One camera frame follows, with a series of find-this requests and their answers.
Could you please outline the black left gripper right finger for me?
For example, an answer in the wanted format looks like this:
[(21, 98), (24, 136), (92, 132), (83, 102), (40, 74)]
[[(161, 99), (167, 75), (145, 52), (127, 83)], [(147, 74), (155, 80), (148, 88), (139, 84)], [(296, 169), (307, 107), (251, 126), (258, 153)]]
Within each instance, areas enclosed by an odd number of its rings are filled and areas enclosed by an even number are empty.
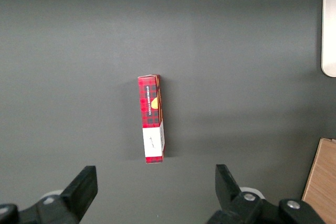
[(215, 191), (221, 209), (207, 223), (324, 223), (306, 202), (285, 198), (273, 205), (252, 191), (243, 191), (228, 167), (217, 164)]

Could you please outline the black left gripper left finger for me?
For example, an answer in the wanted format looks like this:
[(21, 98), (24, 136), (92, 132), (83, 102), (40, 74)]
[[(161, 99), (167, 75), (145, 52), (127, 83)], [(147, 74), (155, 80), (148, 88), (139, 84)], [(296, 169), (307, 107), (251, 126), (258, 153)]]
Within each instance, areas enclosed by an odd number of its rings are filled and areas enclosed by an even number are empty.
[(97, 193), (96, 167), (86, 166), (59, 195), (45, 196), (24, 210), (1, 204), (1, 223), (79, 223)]

